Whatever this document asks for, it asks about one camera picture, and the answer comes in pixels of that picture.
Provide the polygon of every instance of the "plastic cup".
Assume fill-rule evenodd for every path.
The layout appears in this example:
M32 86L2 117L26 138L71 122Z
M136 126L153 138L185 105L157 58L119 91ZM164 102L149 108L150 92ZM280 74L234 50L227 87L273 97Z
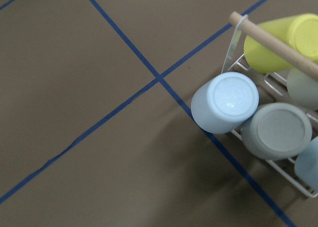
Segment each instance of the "plastic cup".
M297 104L312 110L318 109L318 81L305 73L291 69L287 76L287 90Z
M308 59L318 62L318 16L305 13L258 24ZM260 73L285 70L291 65L263 45L246 37L244 54L247 63Z
M303 111L287 103L261 105L242 126L245 147L255 156L279 160L298 155L312 138L312 126Z
M205 131L228 133L248 119L258 106L258 91L253 81L237 72L218 75L194 94L191 112Z
M307 185L318 191L318 137L298 155L295 162L295 174Z

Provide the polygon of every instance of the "blue cup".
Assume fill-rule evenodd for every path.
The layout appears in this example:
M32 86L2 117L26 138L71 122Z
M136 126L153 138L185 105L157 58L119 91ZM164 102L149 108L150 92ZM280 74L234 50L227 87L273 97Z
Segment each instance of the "blue cup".
M295 174L318 192L318 137L311 140L308 147L298 155Z

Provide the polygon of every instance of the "wooden dowel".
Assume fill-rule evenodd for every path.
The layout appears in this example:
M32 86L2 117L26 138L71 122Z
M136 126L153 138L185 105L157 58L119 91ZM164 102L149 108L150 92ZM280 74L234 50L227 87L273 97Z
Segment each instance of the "wooden dowel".
M230 15L229 21L232 25L236 26L241 19L242 16L239 13L233 12ZM300 69L313 79L318 80L318 65L286 45L281 40L269 34L248 19L243 21L239 29L276 55L286 60L292 66Z

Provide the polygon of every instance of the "light blue cup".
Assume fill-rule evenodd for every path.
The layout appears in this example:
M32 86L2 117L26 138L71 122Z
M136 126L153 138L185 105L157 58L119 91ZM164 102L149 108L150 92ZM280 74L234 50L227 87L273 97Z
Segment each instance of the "light blue cup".
M298 155L295 174L312 189L318 191L318 137L311 140L309 146Z
M191 113L201 129L225 134L253 115L258 100L256 85L250 78L238 72L225 72L195 92Z

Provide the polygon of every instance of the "floor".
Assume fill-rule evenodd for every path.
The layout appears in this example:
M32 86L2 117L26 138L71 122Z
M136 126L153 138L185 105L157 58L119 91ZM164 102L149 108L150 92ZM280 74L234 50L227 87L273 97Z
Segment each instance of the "floor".
M318 13L317 0L0 0L0 226L318 226L316 199L191 118L232 11Z

